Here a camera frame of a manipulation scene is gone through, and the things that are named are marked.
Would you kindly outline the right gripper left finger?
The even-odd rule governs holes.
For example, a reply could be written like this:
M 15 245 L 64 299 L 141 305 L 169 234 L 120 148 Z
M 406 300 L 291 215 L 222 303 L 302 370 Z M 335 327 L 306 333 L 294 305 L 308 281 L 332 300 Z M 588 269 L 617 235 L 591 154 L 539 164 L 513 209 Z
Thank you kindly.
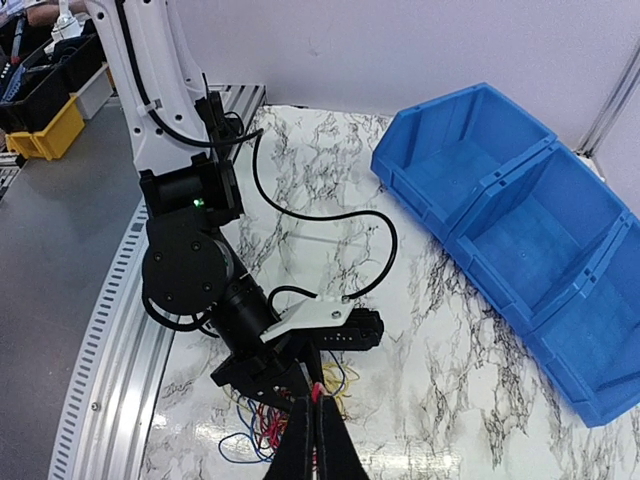
M 314 459 L 314 410 L 310 397 L 298 398 L 290 411 L 280 446 L 265 480 L 311 479 Z

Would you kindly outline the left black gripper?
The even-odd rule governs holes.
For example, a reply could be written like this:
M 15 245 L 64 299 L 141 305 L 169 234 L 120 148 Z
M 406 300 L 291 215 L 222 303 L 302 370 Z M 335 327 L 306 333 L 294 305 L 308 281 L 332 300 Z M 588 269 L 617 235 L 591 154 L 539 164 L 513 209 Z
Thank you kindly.
M 229 385 L 247 399 L 289 412 L 323 380 L 320 350 L 309 339 L 275 340 L 231 353 L 210 377 L 219 387 Z

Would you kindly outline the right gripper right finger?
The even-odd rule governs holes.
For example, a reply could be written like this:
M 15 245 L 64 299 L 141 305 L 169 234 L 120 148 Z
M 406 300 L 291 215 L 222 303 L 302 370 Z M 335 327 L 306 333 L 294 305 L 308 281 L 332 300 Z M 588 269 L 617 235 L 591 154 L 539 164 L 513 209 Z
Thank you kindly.
M 320 395 L 316 402 L 316 462 L 318 476 L 327 480 L 367 480 L 335 399 Z

